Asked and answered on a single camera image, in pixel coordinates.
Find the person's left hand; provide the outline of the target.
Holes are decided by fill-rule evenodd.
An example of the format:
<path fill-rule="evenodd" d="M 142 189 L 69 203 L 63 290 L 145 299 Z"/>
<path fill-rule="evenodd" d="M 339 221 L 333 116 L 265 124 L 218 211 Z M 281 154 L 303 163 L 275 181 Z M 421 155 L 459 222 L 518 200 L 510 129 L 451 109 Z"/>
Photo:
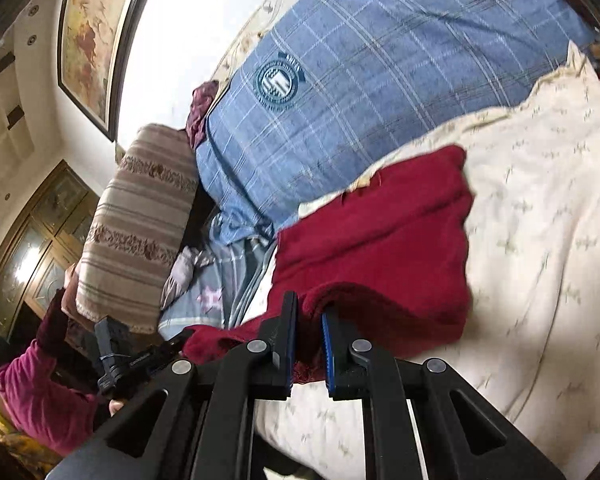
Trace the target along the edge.
<path fill-rule="evenodd" d="M 110 400 L 108 405 L 110 416 L 117 414 L 124 406 L 125 402 L 123 400 Z"/>

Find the magenta sleeved forearm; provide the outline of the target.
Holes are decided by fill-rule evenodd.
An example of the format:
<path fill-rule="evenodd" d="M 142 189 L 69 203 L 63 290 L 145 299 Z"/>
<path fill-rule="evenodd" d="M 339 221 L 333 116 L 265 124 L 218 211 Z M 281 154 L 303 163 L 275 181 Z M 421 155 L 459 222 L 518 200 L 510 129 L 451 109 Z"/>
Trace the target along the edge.
<path fill-rule="evenodd" d="M 79 448 L 95 431 L 98 396 L 53 378 L 68 328 L 59 289 L 35 338 L 23 354 L 0 365 L 0 396 L 15 426 L 60 456 Z"/>

